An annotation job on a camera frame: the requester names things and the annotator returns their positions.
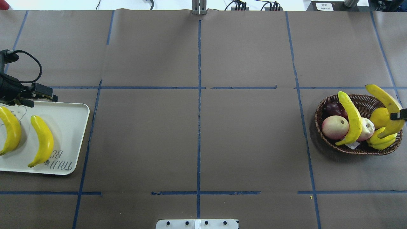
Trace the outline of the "white mounting plate with bolts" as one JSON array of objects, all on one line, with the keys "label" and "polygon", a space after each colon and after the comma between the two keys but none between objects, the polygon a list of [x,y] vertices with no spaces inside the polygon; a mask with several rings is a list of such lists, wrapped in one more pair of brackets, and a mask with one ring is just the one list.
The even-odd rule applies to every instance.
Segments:
[{"label": "white mounting plate with bolts", "polygon": [[239,229],[235,219],[168,219],[159,220],[156,229]]}]

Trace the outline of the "dark red apple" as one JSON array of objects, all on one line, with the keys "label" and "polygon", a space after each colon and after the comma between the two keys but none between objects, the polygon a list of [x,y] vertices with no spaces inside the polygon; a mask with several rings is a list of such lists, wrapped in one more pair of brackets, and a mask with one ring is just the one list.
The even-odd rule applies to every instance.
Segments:
[{"label": "dark red apple", "polygon": [[322,120],[335,115],[348,119],[348,114],[341,103],[326,103],[322,108]]}]

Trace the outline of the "aluminium frame post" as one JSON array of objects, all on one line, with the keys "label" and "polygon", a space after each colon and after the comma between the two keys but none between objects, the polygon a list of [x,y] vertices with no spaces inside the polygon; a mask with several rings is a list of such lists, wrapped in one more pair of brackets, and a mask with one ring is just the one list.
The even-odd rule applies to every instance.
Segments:
[{"label": "aluminium frame post", "polygon": [[206,15],[207,14],[207,0],[192,0],[192,15]]}]

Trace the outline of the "yellow banana with spots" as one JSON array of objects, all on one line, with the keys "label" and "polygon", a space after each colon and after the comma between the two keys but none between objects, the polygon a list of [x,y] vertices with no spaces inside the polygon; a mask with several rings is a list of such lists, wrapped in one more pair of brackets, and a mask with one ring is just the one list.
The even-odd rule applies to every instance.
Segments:
[{"label": "yellow banana with spots", "polygon": [[[390,94],[388,94],[381,87],[379,87],[375,84],[367,84],[367,85],[365,85],[365,88],[370,94],[372,94],[374,97],[376,97],[385,106],[385,108],[388,109],[389,114],[401,112],[402,106],[400,105],[400,103],[398,103],[398,101],[396,99],[394,99],[394,97],[392,97]],[[387,136],[400,132],[401,129],[403,128],[404,124],[405,124],[405,120],[390,119],[386,123],[385,129],[383,130],[383,132],[378,134],[378,138],[384,139]]]}]

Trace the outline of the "black device with label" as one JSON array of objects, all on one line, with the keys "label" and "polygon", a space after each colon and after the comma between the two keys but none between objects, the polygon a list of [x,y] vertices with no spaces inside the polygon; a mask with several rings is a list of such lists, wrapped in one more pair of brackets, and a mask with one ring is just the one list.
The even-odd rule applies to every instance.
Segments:
[{"label": "black device with label", "polygon": [[311,1],[306,11],[369,12],[369,6],[345,6],[344,1]]}]

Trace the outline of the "pink white peach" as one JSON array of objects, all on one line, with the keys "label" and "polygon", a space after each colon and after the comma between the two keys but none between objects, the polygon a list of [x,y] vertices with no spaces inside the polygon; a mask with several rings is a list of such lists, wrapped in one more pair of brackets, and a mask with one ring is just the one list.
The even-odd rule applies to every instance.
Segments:
[{"label": "pink white peach", "polygon": [[349,123],[344,117],[333,115],[323,121],[321,130],[328,139],[342,140],[349,131]]}]

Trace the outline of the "brown wicker basket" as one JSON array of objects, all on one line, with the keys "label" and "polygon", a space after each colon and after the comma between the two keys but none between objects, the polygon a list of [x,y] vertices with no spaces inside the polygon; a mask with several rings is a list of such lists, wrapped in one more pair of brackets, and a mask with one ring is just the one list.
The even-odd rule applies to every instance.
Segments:
[{"label": "brown wicker basket", "polygon": [[[349,94],[349,97],[355,107],[359,110],[360,115],[365,118],[370,117],[371,113],[375,109],[384,107],[384,105],[378,99],[371,95]],[[392,145],[383,150],[374,149],[370,147],[365,141],[360,142],[360,145],[358,145],[355,149],[351,149],[346,145],[337,146],[335,144],[337,140],[327,139],[322,132],[324,106],[327,103],[331,102],[339,103],[337,94],[325,97],[323,100],[320,101],[316,108],[316,111],[314,112],[314,120],[311,124],[311,127],[313,128],[311,133],[314,135],[312,136],[312,139],[315,141],[316,144],[320,145],[320,148],[323,152],[331,152],[332,154],[335,153],[336,155],[340,156],[382,156],[394,152],[401,145],[403,139],[403,130],[398,132],[395,142],[393,142]]]}]

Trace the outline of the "greenish yellow banana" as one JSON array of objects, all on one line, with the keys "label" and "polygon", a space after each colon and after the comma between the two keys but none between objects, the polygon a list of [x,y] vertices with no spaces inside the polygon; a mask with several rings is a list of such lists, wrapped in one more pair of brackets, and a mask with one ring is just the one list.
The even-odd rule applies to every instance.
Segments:
[{"label": "greenish yellow banana", "polygon": [[347,93],[339,91],[338,99],[348,114],[349,130],[346,136],[335,145],[351,144],[356,142],[362,133],[362,117]]}]

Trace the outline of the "cream bear print tray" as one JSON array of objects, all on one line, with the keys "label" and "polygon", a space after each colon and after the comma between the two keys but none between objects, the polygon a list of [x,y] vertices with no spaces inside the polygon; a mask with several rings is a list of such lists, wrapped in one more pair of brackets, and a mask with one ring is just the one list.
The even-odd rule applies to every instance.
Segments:
[{"label": "cream bear print tray", "polygon": [[[1,171],[68,175],[77,165],[85,134],[90,109],[83,103],[61,103],[36,101],[33,108],[7,106],[21,124],[22,136],[19,146],[1,156]],[[54,137],[53,152],[42,164],[29,168],[34,159],[39,141],[30,119],[41,117]]]}]

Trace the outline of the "yellow starfruit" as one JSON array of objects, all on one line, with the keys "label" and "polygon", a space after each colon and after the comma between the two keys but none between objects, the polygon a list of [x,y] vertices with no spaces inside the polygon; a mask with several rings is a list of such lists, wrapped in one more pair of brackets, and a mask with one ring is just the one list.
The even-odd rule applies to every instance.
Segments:
[{"label": "yellow starfruit", "polygon": [[389,135],[383,139],[379,139],[378,138],[378,134],[380,134],[381,132],[383,132],[385,130],[385,127],[382,127],[380,129],[377,129],[374,134],[366,140],[366,142],[368,143],[368,145],[374,149],[377,150],[383,150],[387,147],[389,147],[390,145],[392,145],[395,140],[396,140],[396,136],[398,135],[398,133],[394,133],[392,135]]}]

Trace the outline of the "pale apple with stem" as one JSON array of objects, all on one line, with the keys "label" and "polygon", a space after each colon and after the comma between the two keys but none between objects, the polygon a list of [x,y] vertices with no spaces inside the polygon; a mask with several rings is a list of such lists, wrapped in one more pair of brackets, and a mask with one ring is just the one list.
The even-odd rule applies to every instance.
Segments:
[{"label": "pale apple with stem", "polygon": [[375,125],[368,118],[362,117],[362,132],[356,141],[366,141],[375,133]]}]

